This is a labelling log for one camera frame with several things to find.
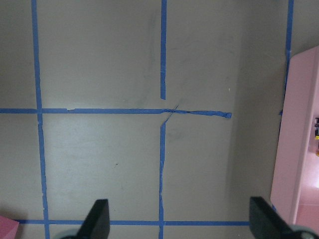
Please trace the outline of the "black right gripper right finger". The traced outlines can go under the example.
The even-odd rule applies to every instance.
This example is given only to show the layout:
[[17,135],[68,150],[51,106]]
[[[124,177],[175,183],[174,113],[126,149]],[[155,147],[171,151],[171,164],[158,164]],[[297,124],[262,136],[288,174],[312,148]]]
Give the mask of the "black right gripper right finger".
[[249,228],[255,239],[299,238],[262,197],[250,198]]

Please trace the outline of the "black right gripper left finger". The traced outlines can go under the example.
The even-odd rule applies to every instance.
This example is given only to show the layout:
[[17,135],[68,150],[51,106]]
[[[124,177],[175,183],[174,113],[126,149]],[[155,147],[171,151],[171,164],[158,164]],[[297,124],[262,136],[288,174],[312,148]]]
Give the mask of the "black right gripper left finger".
[[110,215],[107,199],[96,200],[76,234],[77,239],[107,239],[110,233]]

